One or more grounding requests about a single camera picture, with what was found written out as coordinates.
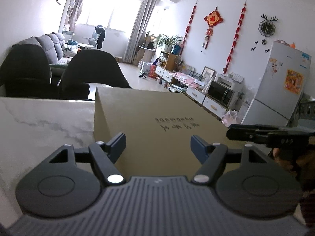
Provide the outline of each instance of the white refrigerator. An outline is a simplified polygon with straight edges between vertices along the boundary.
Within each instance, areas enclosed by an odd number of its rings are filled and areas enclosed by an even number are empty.
[[[308,54],[273,42],[265,74],[242,124],[287,126],[303,94],[310,66]]]

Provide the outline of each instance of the white chair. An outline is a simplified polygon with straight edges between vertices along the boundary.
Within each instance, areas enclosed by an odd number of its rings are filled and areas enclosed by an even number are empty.
[[[97,50],[97,41],[100,37],[100,34],[97,34],[96,31],[92,34],[91,38],[83,37],[89,41],[89,44],[79,43],[80,47],[84,47],[86,50]]]

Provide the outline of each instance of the tiled floor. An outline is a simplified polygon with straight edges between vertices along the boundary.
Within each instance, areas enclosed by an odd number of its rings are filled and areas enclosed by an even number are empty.
[[[129,85],[136,90],[152,90],[160,92],[168,92],[167,89],[163,88],[162,85],[159,85],[155,79],[152,79],[147,76],[147,79],[139,78],[140,70],[137,66],[119,63],[122,73],[126,77]]]

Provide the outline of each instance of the sticker on refrigerator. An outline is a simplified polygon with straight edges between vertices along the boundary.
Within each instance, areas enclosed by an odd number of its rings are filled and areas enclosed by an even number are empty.
[[[271,78],[273,78],[274,74],[278,73],[281,69],[283,63],[276,60],[275,58],[270,58],[267,66],[267,71],[271,73]]]
[[[302,64],[300,64],[301,67],[303,67],[304,69],[308,68],[308,64],[309,64],[309,60],[310,60],[310,56],[307,55],[306,53],[303,53],[302,55]]]
[[[294,94],[300,94],[303,85],[304,76],[293,70],[288,70],[284,88]]]

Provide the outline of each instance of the pink cloth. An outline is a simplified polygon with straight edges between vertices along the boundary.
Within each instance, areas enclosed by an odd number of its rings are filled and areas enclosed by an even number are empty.
[[[178,81],[180,81],[181,83],[185,84],[188,87],[192,87],[192,88],[197,88],[199,87],[199,84],[194,83],[194,81],[196,80],[195,78],[186,75],[184,73],[171,73],[171,75]]]

